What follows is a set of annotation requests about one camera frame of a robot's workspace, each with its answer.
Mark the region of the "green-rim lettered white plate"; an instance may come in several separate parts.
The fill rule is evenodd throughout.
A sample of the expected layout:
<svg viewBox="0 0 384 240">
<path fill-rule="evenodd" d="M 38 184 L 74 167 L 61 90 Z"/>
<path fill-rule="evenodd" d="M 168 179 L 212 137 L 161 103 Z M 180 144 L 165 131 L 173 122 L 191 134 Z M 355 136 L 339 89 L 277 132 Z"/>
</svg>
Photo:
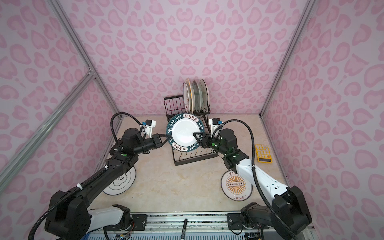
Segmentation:
<svg viewBox="0 0 384 240">
<path fill-rule="evenodd" d="M 193 114 L 181 113 L 173 116 L 166 127 L 166 134 L 171 135 L 169 144 L 174 150 L 192 152 L 199 145 L 193 133 L 205 132 L 203 122 Z"/>
</svg>

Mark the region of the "orange sunburst plate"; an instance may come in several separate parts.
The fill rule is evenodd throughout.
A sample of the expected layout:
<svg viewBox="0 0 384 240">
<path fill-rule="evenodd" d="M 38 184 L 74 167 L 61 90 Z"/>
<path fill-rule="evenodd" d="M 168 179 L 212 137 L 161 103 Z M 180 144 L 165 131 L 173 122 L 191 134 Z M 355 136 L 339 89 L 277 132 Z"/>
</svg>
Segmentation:
<svg viewBox="0 0 384 240">
<path fill-rule="evenodd" d="M 227 171 L 221 178 L 223 193 L 231 200 L 242 202 L 253 193 L 252 184 L 233 171 Z"/>
<path fill-rule="evenodd" d="M 183 83 L 183 100 L 184 100 L 184 108 L 187 113 L 190 113 L 190 95 L 187 83 Z"/>
</svg>

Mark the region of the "light blue flower plate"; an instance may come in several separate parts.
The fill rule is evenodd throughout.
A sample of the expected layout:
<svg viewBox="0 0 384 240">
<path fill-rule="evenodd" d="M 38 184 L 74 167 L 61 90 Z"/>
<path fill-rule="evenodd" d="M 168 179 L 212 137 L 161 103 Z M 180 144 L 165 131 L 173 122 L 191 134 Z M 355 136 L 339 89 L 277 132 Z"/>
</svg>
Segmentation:
<svg viewBox="0 0 384 240">
<path fill-rule="evenodd" d="M 202 94 L 201 94 L 201 89 L 199 87 L 199 84 L 197 83 L 196 80 L 193 80 L 192 83 L 193 90 L 194 90 L 194 112 L 199 113 L 202 109 Z"/>
</svg>

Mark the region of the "white floral speckled plate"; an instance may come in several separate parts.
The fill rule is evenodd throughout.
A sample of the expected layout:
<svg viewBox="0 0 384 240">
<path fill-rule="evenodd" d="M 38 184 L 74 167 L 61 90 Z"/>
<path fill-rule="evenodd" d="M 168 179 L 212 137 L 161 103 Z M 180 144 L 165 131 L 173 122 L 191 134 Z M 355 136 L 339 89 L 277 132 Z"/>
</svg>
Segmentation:
<svg viewBox="0 0 384 240">
<path fill-rule="evenodd" d="M 200 84 L 200 88 L 201 88 L 201 91 L 202 91 L 202 111 L 206 112 L 209 108 L 209 101 L 210 101 L 210 96 L 209 96 L 209 90 L 208 90 L 208 87 L 207 87 L 207 84 L 204 80 L 200 80 L 199 82 Z"/>
</svg>

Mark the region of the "cat pumpkin star plate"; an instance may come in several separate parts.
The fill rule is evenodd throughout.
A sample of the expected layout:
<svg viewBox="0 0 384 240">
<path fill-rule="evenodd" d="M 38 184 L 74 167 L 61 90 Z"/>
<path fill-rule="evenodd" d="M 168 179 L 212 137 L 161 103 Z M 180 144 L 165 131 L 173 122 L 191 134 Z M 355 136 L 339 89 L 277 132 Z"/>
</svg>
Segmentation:
<svg viewBox="0 0 384 240">
<path fill-rule="evenodd" d="M 191 102 L 190 103 L 190 113 L 193 114 L 195 111 L 195 93 L 194 93 L 194 89 L 193 89 L 191 80 L 187 79 L 186 83 L 187 83 L 187 86 L 189 89 L 190 102 Z"/>
</svg>

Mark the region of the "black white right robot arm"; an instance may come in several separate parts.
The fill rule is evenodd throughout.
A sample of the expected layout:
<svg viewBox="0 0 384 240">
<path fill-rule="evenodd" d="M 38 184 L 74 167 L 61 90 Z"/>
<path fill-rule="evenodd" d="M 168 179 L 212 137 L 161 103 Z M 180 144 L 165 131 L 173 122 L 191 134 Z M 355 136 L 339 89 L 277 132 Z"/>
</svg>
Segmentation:
<svg viewBox="0 0 384 240">
<path fill-rule="evenodd" d="M 264 228 L 272 227 L 284 240 L 298 239 L 298 235 L 312 223 L 303 192 L 296 186 L 280 183 L 259 168 L 255 161 L 254 137 L 251 137 L 252 154 L 248 156 L 238 146 L 234 131 L 224 127 L 231 122 L 213 119 L 211 133 L 194 132 L 193 136 L 202 148 L 211 148 L 222 154 L 226 168 L 257 189 L 264 204 L 250 203 L 243 207 L 241 225 L 259 228 L 261 238 L 264 237 Z"/>
</svg>

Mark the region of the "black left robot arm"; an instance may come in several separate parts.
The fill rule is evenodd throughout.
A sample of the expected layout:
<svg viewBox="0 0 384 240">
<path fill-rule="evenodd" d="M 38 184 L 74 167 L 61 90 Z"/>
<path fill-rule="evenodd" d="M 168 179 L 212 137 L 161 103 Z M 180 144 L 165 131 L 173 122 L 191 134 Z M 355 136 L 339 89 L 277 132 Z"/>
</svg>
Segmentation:
<svg viewBox="0 0 384 240">
<path fill-rule="evenodd" d="M 50 200 L 49 208 L 32 226 L 28 239 L 33 240 L 39 226 L 61 240 L 80 240 L 91 229 L 92 216 L 88 207 L 113 181 L 134 167 L 140 154 L 164 146 L 171 135 L 154 134 L 146 137 L 152 127 L 149 122 L 138 123 L 137 128 L 125 130 L 121 140 L 116 140 L 113 155 L 106 165 L 84 182 L 67 192 L 58 191 Z"/>
</svg>

